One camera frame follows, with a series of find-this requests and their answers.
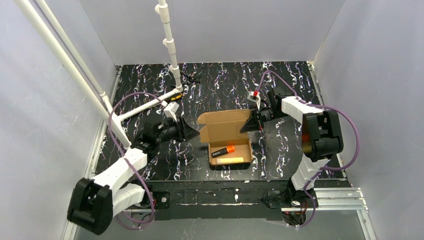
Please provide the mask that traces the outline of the orange black marker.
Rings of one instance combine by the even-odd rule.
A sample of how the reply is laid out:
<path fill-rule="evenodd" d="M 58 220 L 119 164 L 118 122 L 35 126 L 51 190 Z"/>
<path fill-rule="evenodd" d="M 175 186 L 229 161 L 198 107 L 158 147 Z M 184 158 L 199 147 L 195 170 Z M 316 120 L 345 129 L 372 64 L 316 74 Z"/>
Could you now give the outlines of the orange black marker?
<path fill-rule="evenodd" d="M 231 145 L 231 146 L 227 146 L 225 148 L 222 148 L 220 150 L 214 151 L 211 153 L 212 158 L 217 158 L 229 153 L 233 153 L 235 151 L 235 146 Z"/>

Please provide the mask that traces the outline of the brown cardboard box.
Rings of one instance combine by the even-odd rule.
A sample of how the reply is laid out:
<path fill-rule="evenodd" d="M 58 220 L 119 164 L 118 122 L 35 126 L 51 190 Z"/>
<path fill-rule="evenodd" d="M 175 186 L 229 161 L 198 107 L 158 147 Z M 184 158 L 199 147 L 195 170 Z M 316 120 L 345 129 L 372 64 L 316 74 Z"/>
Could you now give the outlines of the brown cardboard box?
<path fill-rule="evenodd" d="M 208 144 L 208 156 L 211 166 L 249 165 L 253 161 L 252 142 L 248 133 L 240 133 L 241 127 L 250 116 L 249 109 L 232 109 L 202 113 L 197 118 L 201 143 Z M 235 151 L 212 158 L 211 153 L 228 146 L 234 146 Z M 242 157 L 243 163 L 217 164 L 218 158 Z"/>

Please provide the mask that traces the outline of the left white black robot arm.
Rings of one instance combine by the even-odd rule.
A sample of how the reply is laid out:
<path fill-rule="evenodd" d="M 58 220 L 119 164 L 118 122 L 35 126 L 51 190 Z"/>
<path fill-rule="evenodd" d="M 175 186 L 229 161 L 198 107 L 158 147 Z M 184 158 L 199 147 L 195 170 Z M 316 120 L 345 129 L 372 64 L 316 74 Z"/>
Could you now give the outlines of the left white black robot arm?
<path fill-rule="evenodd" d="M 67 220 L 101 235 L 113 218 L 128 207 L 152 198 L 145 183 L 127 181 L 156 156 L 158 146 L 169 141 L 187 142 L 199 136 L 183 117 L 145 123 L 130 148 L 109 168 L 92 178 L 81 178 L 73 189 Z"/>

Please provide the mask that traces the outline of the yellow marker pen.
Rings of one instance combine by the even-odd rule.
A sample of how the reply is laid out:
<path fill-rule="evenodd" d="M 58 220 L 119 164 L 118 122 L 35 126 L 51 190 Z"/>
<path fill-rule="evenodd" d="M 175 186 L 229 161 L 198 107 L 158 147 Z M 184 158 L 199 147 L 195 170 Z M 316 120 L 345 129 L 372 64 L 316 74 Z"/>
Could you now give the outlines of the yellow marker pen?
<path fill-rule="evenodd" d="M 226 157 L 226 158 L 217 158 L 216 163 L 218 165 L 230 165 L 230 164 L 240 164 L 244 162 L 243 157 Z"/>

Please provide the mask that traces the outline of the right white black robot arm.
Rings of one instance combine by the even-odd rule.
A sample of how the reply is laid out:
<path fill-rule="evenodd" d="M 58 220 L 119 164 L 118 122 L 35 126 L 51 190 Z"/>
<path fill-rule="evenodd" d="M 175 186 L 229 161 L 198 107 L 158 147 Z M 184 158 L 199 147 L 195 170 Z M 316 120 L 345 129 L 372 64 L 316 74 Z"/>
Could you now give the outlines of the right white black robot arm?
<path fill-rule="evenodd" d="M 241 127 L 241 133 L 261 131 L 264 123 L 290 116 L 301 124 L 301 162 L 290 178 L 284 197 L 288 201 L 308 198 L 315 179 L 331 158 L 344 148 L 339 115 L 335 110 L 322 110 L 298 96 L 283 94 L 276 87 L 268 92 L 270 105 L 261 108 L 260 94 L 247 93 L 247 99 L 254 104 L 250 116 Z"/>

